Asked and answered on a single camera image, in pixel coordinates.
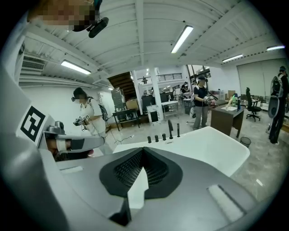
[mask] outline black peg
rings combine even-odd
[[[180,124],[177,124],[177,136],[180,137]]]

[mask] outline white shirt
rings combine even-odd
[[[95,99],[91,99],[90,102],[91,105],[89,104],[89,100],[87,100],[85,104],[81,104],[80,116],[102,116],[98,102]],[[103,132],[105,133],[105,122],[102,117],[99,117],[96,120],[90,121],[90,124],[87,125],[86,128],[91,133],[91,135],[97,135]]]

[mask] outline concrete floor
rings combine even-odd
[[[244,112],[244,120],[239,138],[245,136],[252,141],[249,147],[251,154],[231,177],[245,187],[258,201],[262,201],[277,192],[283,181],[283,177],[287,173],[289,166],[289,134],[281,131],[279,145],[273,145],[269,142],[268,134],[266,133],[268,124],[271,122],[268,114],[260,112],[261,121],[257,120],[256,122],[252,118],[246,119],[246,114],[248,114],[247,110]],[[177,128],[177,123],[180,123],[181,134],[192,131],[193,124],[187,124],[186,122],[194,121],[194,119],[184,114],[183,107],[180,107],[179,118],[171,116],[168,119],[172,121],[174,128]],[[210,120],[211,112],[208,115],[208,125],[210,125]],[[140,129],[138,126],[123,128],[120,132],[117,129],[112,129],[112,133],[108,133],[107,142],[113,150],[117,144],[120,144],[119,142],[115,143],[115,139],[121,141],[133,135],[132,138],[123,140],[122,144],[137,143],[146,141],[147,136],[151,136],[154,139],[154,135],[156,134],[159,138],[163,133],[167,136],[169,134],[167,121],[163,121],[162,124],[157,126],[141,124]],[[230,136],[239,141],[236,135],[237,130],[232,128]]]

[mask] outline ceiling light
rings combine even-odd
[[[267,48],[267,51],[273,51],[273,50],[278,50],[278,49],[284,49],[285,46],[281,45],[281,46],[270,46]]]
[[[237,58],[240,58],[240,57],[243,57],[243,55],[241,54],[241,55],[233,56],[233,57],[231,57],[231,58],[228,58],[228,59],[223,60],[223,62],[227,62],[227,61],[230,61],[230,60],[234,60],[234,59],[237,59]]]
[[[185,27],[185,29],[182,31],[180,37],[178,38],[176,45],[174,46],[174,48],[172,50],[172,54],[177,53],[177,51],[180,49],[181,45],[184,43],[186,38],[188,38],[188,36],[192,32],[192,30],[193,30],[193,27],[191,27],[191,26]]]
[[[70,63],[70,62],[68,62],[68,61],[66,61],[66,60],[64,60],[64,61],[61,63],[61,65],[62,65],[62,66],[65,66],[65,67],[68,67],[68,68],[70,68],[70,69],[79,71],[79,72],[81,72],[81,73],[83,73],[83,74],[91,74],[90,71],[88,71],[88,70],[86,70],[86,69],[83,69],[82,67],[79,67],[79,66],[77,66],[77,65],[75,65],[75,64],[72,64],[72,63]]]

